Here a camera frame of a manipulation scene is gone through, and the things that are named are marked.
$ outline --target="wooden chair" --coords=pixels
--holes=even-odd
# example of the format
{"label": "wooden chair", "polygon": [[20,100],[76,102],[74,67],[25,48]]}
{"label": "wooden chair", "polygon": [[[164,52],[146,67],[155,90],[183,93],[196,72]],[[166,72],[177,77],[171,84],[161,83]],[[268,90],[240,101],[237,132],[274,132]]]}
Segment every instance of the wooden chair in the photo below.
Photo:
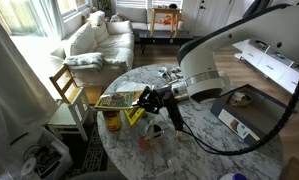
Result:
{"label": "wooden chair", "polygon": [[62,103],[59,106],[48,122],[48,127],[60,140],[62,140],[61,134],[81,134],[82,139],[87,141],[88,136],[83,128],[83,123],[88,117],[94,122],[86,93],[83,88],[80,88],[70,104]]}
{"label": "wooden chair", "polygon": [[[58,83],[58,80],[60,78],[63,78],[66,76],[68,79],[66,82],[64,82],[64,86],[61,87],[60,84]],[[59,71],[54,75],[49,77],[50,81],[52,84],[55,86],[57,89],[58,93],[60,94],[61,98],[63,101],[67,104],[69,104],[73,98],[76,96],[76,94],[79,91],[79,87],[77,86],[77,83],[75,82],[70,69],[66,64],[64,64]],[[87,98],[89,100],[90,105],[95,105],[99,96],[102,93],[102,88],[99,87],[84,87],[84,90],[87,94]]]}

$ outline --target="marble tabletop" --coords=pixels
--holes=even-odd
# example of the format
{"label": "marble tabletop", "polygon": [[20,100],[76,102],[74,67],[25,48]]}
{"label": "marble tabletop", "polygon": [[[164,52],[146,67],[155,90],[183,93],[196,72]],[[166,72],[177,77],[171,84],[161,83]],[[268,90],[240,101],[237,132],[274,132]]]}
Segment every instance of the marble tabletop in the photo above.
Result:
{"label": "marble tabletop", "polygon": [[[111,83],[106,92],[114,92],[123,81],[153,84],[156,89],[161,88],[167,81],[159,76],[158,68],[171,69],[175,66],[157,64],[131,70]],[[247,147],[242,139],[210,112],[211,106],[212,102],[184,103],[179,105],[179,110],[194,134],[209,145],[220,150]],[[139,127],[131,128],[122,114],[121,129],[108,131],[102,113],[98,113],[97,123],[103,146],[111,161],[128,179],[156,179],[157,175],[168,169],[167,160],[173,157],[178,159],[182,170],[171,175],[170,179],[212,180],[230,172],[244,174],[252,180],[278,179],[283,164],[282,145],[278,136],[258,150],[244,155],[212,155],[200,149],[188,135],[178,140],[165,108],[160,110],[160,115],[170,127],[162,136],[163,144],[140,151],[134,135],[135,128]]]}

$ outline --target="white cabinet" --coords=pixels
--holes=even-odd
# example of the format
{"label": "white cabinet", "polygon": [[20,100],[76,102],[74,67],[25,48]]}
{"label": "white cabinet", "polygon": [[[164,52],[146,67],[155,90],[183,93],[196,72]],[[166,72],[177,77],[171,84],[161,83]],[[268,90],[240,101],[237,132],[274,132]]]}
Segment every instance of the white cabinet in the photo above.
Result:
{"label": "white cabinet", "polygon": [[299,81],[299,64],[255,40],[248,41],[241,57],[287,91],[294,93]]}

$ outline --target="floor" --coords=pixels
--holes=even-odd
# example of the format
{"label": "floor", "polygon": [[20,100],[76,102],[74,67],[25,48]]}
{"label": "floor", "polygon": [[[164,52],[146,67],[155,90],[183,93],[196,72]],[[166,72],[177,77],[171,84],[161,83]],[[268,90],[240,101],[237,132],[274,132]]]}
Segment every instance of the floor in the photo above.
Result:
{"label": "floor", "polygon": [[[141,47],[139,44],[136,44],[133,67],[137,68],[149,64],[177,64],[176,54],[178,50],[178,46],[148,45],[146,46],[144,54],[141,54]],[[236,59],[234,54],[238,52],[239,51],[232,46],[216,51],[214,58],[218,70],[227,73],[231,82],[237,86],[251,84],[287,104],[291,94],[272,80],[267,79],[247,62]],[[297,104],[296,110],[298,114],[279,133],[284,148],[285,163],[293,156],[299,159],[299,103]],[[108,171],[117,170],[110,160],[107,168]]]}

